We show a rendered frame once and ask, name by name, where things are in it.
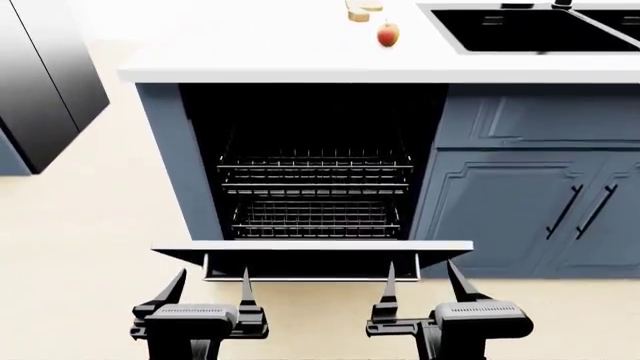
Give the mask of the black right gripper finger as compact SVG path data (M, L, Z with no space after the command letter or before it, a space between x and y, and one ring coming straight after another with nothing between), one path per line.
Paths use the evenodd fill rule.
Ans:
M397 311L395 266L393 262L390 262L385 289L379 302L372 306L371 319L395 320Z
M457 302L479 302L492 300L490 296L481 293L462 275L452 260L447 261L447 272Z

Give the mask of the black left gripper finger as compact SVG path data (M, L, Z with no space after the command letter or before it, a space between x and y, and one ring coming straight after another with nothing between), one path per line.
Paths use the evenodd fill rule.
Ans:
M259 307L255 301L251 281L249 277L249 269L244 269L243 280L242 280L242 296L239 304L239 314L241 315L249 315L249 314L261 314L262 308Z
M162 290L154 299L144 302L140 305L136 305L132 309L132 314L136 318L144 318L164 305L177 304L182 295L184 285L186 282L187 270L181 269L172 281Z

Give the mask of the white dishwasher door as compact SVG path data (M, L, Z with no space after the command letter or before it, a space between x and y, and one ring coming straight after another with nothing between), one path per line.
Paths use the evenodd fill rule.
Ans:
M416 282L421 271L474 250L462 240L212 240L156 242L151 250L201 266L202 280Z

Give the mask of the blue cabinet door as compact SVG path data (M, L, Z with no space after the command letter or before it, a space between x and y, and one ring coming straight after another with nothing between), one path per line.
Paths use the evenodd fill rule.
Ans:
M425 178L413 238L466 240L474 250L455 265L476 278L531 278L549 247L551 227L571 209L606 155L578 151L438 151Z
M581 239L584 224L604 195L618 185ZM536 267L540 278L640 278L640 152L611 152L571 209Z

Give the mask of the black built-in dishwasher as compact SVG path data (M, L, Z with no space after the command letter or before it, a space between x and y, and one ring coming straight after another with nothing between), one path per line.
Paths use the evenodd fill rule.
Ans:
M426 83L182 84L179 87L181 99L195 132L224 239L240 240L231 227L232 216L237 206L252 200L389 202L397 207L401 232L395 239L380 240L409 239L447 90L443 84ZM232 135L248 129L284 128L309 128L323 132L363 129L376 134L397 132L414 161L409 188L400 195L291 197L227 194L222 188L216 164Z

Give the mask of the blue kitchen island cabinet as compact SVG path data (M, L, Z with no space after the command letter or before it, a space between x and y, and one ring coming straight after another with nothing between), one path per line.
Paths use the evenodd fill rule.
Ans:
M187 119L179 87L182 84L141 84L137 87L144 111L151 125L152 133L160 150L161 158L168 173L174 194L177 197L190 238L186 241L164 241L160 243L212 241L224 239L218 215L208 185L205 168L200 156L195 132ZM640 85L636 84L443 84L450 96L636 96L640 97ZM419 203L421 209L425 178L430 173L433 157L438 151L578 151L603 152L606 157L611 152L640 152L640 149L440 149L434 146L434 137L426 172L421 188ZM416 223L416 212L409 239ZM440 278L446 274L446 264L438 263L421 271L422 277Z

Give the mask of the blue drawer front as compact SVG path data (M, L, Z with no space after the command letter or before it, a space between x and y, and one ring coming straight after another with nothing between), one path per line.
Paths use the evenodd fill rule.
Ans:
M440 149L640 149L640 97L450 96Z

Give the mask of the blue cabinet beside refrigerator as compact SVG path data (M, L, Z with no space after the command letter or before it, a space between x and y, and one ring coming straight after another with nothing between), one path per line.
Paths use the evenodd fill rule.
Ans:
M0 176L31 176L31 170L0 129Z

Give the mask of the black refrigerator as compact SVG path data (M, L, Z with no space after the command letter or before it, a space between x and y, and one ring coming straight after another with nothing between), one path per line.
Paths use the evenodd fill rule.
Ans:
M0 129L32 175L109 104L65 0L0 0Z

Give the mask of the red apple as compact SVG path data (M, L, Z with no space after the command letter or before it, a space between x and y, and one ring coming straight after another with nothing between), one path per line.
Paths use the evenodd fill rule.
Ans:
M393 47L398 41L400 30L395 23L385 22L379 26L376 37L383 47Z

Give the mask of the black double sink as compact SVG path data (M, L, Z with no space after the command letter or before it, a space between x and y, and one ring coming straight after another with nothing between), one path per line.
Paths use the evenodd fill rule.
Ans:
M533 4L419 3L464 55L637 55L640 41L577 11Z

